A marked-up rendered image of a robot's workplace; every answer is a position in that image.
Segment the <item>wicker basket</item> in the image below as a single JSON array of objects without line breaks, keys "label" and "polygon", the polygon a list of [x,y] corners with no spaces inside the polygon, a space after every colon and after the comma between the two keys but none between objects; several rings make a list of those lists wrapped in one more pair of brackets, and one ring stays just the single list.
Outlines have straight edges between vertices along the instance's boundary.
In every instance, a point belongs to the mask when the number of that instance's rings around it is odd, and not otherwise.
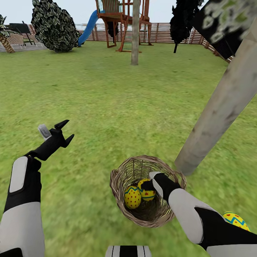
[{"label": "wicker basket", "polygon": [[[112,189],[112,194],[117,200],[117,206],[119,209],[122,211],[125,217],[133,221],[136,225],[140,225],[141,227],[148,227],[148,228],[157,228],[157,227],[162,227],[166,223],[171,222],[175,214],[169,204],[164,204],[165,200],[161,198],[160,194],[158,191],[156,191],[156,201],[157,201],[157,210],[156,213],[154,214],[154,208],[153,202],[151,202],[148,206],[148,208],[144,208],[142,205],[139,206],[139,209],[141,211],[137,211],[132,209],[132,213],[126,208],[126,204],[124,203],[124,189],[126,186],[132,186],[136,185],[140,182],[140,180],[143,180],[144,178],[142,177],[142,173],[140,173],[140,177],[135,178],[137,175],[135,172],[137,171],[137,168],[135,168],[135,163],[136,160],[141,160],[141,166],[144,165],[144,161],[150,162],[150,167],[147,167],[148,172],[152,172],[153,169],[153,164],[158,164],[158,169],[160,172],[162,172],[163,169],[167,171],[167,176],[172,177],[174,182],[179,183],[179,179],[177,178],[176,174],[178,173],[180,177],[182,178],[181,180],[181,188],[186,190],[187,188],[187,181],[185,175],[181,171],[174,171],[167,163],[165,163],[163,160],[157,158],[157,157],[151,157],[148,155],[141,155],[138,157],[129,157],[127,158],[121,165],[120,167],[116,170],[113,169],[110,173],[110,187]],[[130,182],[128,172],[127,172],[127,164],[132,162],[132,177],[135,178],[134,180]],[[125,177],[124,177],[125,173]],[[124,179],[123,179],[124,177]],[[127,185],[124,185],[124,184]],[[127,187],[127,188],[128,188]],[[140,213],[141,212],[141,213]],[[144,215],[149,215],[147,216],[147,219],[145,219]],[[154,215],[152,215],[154,214]],[[152,215],[152,217],[151,217]],[[139,216],[140,218],[137,218],[135,216]]]}]

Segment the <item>easter egg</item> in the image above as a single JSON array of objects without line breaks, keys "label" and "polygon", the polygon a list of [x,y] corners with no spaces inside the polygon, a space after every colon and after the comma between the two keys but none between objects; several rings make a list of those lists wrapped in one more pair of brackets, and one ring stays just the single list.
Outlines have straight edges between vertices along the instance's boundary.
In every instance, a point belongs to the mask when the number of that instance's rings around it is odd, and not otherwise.
[{"label": "easter egg", "polygon": [[152,202],[154,198],[156,197],[156,191],[154,190],[147,190],[141,188],[141,184],[143,184],[144,181],[150,181],[149,178],[144,178],[143,180],[140,180],[140,182],[137,185],[137,188],[139,189],[141,193],[141,197],[145,202]]},{"label": "easter egg", "polygon": [[141,197],[141,193],[137,188],[137,185],[138,184],[129,187],[126,186],[123,192],[124,203],[126,204],[126,208],[129,210],[137,210],[143,201],[143,198]]},{"label": "easter egg", "polygon": [[250,231],[247,223],[237,214],[228,211],[223,214],[223,217],[225,220],[227,220],[228,223],[231,223],[233,225],[236,225],[237,227]]}]

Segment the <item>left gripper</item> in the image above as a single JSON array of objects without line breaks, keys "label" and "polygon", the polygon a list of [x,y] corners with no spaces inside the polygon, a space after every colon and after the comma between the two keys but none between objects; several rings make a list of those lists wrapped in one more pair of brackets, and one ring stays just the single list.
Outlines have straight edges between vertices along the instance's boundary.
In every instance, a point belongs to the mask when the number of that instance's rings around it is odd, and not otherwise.
[{"label": "left gripper", "polygon": [[55,124],[56,129],[50,129],[50,134],[52,135],[48,140],[46,140],[42,146],[48,146],[53,153],[58,150],[59,147],[66,148],[72,141],[74,134],[68,137],[66,140],[62,134],[62,128],[69,122],[69,120],[64,120],[63,122]]}]

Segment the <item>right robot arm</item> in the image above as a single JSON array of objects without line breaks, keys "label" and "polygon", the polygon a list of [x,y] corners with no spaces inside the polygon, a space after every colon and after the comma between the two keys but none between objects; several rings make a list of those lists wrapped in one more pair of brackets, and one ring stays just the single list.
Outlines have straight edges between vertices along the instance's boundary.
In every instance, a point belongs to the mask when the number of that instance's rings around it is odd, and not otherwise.
[{"label": "right robot arm", "polygon": [[187,238],[202,246],[211,257],[257,257],[257,235],[228,223],[208,204],[158,170],[148,173],[145,191],[158,191],[173,210]]}]

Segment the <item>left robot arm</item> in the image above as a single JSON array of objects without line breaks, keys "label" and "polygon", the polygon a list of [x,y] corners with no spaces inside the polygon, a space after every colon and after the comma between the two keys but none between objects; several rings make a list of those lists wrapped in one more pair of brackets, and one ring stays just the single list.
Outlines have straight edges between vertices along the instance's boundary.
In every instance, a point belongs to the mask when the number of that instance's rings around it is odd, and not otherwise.
[{"label": "left robot arm", "polygon": [[45,142],[17,158],[12,166],[4,214],[0,223],[0,257],[45,257],[45,241],[41,214],[41,162],[59,147],[66,148],[74,134],[66,140],[62,128],[69,122],[50,129],[40,124],[38,130]]}]

